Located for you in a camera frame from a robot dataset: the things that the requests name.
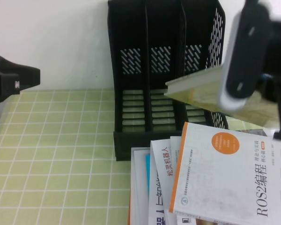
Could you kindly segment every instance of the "book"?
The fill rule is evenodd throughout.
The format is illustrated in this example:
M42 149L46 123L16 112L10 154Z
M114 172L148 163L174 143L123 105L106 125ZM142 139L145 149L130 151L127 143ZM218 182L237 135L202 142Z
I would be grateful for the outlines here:
M281 142L185 123L170 212L228 225L281 224Z
M167 82L168 91L165 95L199 108L224 112L217 105L221 78L222 66L201 70ZM277 104L262 99L261 94L257 91L247 100L240 111L224 113L263 127L279 127Z
M176 174L177 161L180 151L181 137L172 136L170 137L170 150L172 153L173 173Z
M154 159L153 149L150 151L150 192L149 192L149 220L148 225L164 225L165 215L163 195Z
M149 195L146 173L146 155L150 153L149 149L150 148L133 148L134 151L131 154L131 161L134 164L131 174L134 173L135 179L134 187L131 187L131 190L133 191L134 189L133 198L136 225L148 224Z
M180 144L181 137L180 136L172 136L170 137L170 148L172 155L175 156L173 162L173 172L176 173L177 161L180 152ZM185 224L193 224L193 225L216 225L217 223L211 223L208 221L200 220L200 219L191 219L186 216L177 215L177 224L185 225Z
M148 194L150 195L150 155L146 155L146 171L147 171L147 182L148 182Z
M166 224L177 224L176 214L169 213L170 197L174 185L174 176L170 151L170 140L151 141L151 149L154 153L155 164L163 193L163 205L166 216Z

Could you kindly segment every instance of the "stack of books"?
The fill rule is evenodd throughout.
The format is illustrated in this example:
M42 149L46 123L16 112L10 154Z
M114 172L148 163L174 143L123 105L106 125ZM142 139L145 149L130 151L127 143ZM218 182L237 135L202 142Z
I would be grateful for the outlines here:
M281 142L185 123L133 148L130 225L281 225Z

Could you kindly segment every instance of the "orange circle label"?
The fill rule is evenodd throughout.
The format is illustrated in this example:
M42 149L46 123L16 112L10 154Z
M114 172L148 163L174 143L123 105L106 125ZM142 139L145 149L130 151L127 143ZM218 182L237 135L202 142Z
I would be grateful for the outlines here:
M227 155L234 154L239 149L238 139L234 135L225 132L215 134L211 143L215 150Z

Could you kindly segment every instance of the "ventilation slot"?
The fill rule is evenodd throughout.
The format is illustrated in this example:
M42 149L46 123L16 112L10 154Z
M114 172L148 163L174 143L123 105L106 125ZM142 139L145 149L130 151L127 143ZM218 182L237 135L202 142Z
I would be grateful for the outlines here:
M190 123L198 123L198 124L206 124L206 119L204 115L204 110L197 108L192 105L185 105L188 122Z
M122 73L135 75L141 73L141 50L139 48L123 49L121 52Z
M194 73L200 70L200 57L202 45L185 46L185 68L186 73Z
M220 113L218 112L211 112L211 118L212 118L212 121L214 123L214 127L216 128L223 128L225 129L225 124L224 124L224 121L223 121L223 117Z
M154 131L176 130L173 102L164 96L165 90L151 90L151 108Z
M145 131L145 109L142 90L123 91L123 132Z
M224 31L222 16L216 9L214 17L214 25L211 33L211 41L209 45L209 60L206 61L206 68L216 67L220 64L221 51L222 51L222 36Z
M151 72L153 74L170 71L171 47L151 48Z

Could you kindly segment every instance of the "cutting mat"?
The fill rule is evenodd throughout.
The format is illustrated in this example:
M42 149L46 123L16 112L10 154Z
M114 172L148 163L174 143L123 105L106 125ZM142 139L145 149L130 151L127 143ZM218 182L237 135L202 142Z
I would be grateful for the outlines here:
M116 162L113 90L29 91L0 120L0 224L123 225L130 162Z

